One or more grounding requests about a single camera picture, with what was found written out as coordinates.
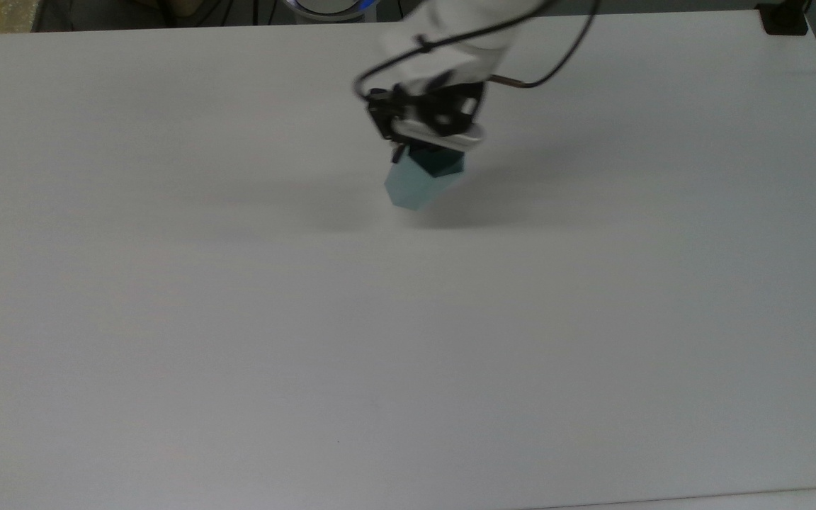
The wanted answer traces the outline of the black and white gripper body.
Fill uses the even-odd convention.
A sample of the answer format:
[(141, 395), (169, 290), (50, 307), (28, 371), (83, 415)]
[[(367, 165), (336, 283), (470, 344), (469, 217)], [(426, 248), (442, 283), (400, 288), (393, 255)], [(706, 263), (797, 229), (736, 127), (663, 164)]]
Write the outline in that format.
[(485, 139), (477, 123), (486, 83), (443, 85), (412, 96), (401, 84), (392, 89), (373, 88), (367, 96), (367, 113), (379, 135), (395, 146), (418, 146), (469, 152)]

